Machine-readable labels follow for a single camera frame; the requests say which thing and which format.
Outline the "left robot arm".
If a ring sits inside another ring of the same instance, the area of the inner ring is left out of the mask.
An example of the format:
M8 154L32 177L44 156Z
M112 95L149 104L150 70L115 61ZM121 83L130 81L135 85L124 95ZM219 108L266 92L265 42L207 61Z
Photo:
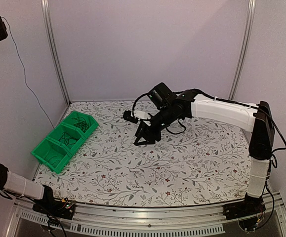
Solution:
M44 25L3 15L8 38L0 42L0 163L32 179L31 154L66 107Z

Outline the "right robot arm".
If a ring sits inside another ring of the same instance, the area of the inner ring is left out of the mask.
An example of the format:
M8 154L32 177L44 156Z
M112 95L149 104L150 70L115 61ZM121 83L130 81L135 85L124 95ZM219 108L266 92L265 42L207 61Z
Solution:
M232 219L266 210L262 196L269 190L267 180L271 168L277 167L273 142L275 133L280 131L267 102L241 103L213 97L199 89L173 92L163 82L145 95L157 107L158 113L151 115L134 108L128 111L133 122L139 124L135 133L136 146L155 144L161 140L162 130L186 118L219 122L251 133L248 148L251 167L245 198L224 205L223 214Z

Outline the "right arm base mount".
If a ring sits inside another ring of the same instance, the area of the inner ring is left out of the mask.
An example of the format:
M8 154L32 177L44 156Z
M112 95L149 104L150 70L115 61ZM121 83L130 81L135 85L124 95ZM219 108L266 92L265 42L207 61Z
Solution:
M242 201L225 204L222 213L226 220L237 219L243 231L252 232L264 219L265 210L262 197L255 198L246 195Z

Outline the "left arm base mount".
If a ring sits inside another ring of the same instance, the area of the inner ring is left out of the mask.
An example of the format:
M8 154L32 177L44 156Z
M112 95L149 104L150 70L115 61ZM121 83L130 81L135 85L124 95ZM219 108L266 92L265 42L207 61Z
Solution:
M65 199L35 199L33 211L42 214L52 214L56 218L72 220L76 209L76 202Z

